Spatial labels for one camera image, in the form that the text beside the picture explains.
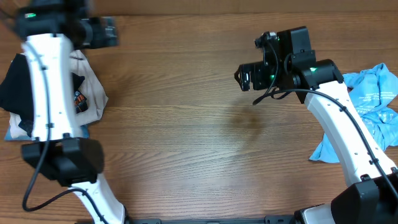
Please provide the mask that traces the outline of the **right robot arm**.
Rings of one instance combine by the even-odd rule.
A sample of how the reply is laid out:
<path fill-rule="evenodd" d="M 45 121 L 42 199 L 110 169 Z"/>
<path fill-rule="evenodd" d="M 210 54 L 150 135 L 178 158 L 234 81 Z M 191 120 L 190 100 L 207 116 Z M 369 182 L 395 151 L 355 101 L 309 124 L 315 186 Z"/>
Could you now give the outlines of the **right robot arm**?
<path fill-rule="evenodd" d="M 396 223 L 397 166 L 371 137 L 335 63 L 317 60 L 304 26 L 265 32 L 254 43 L 262 50 L 262 60 L 239 66 L 235 79 L 240 88 L 263 90 L 274 99 L 296 93 L 330 140 L 347 186 L 330 203 L 265 222 Z"/>

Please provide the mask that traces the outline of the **light blue t-shirt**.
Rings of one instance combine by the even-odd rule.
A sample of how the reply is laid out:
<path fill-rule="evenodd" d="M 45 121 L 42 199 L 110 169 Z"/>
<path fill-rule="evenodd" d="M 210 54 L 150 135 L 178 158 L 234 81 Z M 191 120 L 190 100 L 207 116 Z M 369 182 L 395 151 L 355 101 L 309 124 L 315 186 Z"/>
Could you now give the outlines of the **light blue t-shirt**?
<path fill-rule="evenodd" d="M 385 63 L 346 73 L 344 82 L 351 101 L 371 136 L 384 151 L 397 146 L 397 112 L 388 107 L 397 97 L 397 77 Z"/>

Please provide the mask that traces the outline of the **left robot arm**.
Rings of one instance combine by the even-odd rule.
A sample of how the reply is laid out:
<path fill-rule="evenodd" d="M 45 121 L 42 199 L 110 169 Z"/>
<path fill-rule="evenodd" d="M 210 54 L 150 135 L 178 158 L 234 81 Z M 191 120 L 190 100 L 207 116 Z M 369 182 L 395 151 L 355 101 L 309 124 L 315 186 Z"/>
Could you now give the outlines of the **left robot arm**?
<path fill-rule="evenodd" d="M 114 21 L 90 17 L 86 1 L 31 1 L 16 15 L 27 57 L 34 103 L 33 141 L 21 147 L 35 175 L 74 193 L 94 223 L 129 223 L 108 185 L 99 141 L 85 138 L 76 121 L 70 54 L 117 44 Z"/>

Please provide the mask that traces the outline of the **black t-shirt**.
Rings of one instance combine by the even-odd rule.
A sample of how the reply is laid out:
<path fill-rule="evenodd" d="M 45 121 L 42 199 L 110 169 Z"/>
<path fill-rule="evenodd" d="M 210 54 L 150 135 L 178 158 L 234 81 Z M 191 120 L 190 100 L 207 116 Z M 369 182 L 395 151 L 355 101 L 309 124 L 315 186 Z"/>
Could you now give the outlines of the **black t-shirt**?
<path fill-rule="evenodd" d="M 34 102 L 25 55 L 16 54 L 1 83 L 1 108 L 10 112 L 6 139 L 30 139 L 34 122 Z"/>

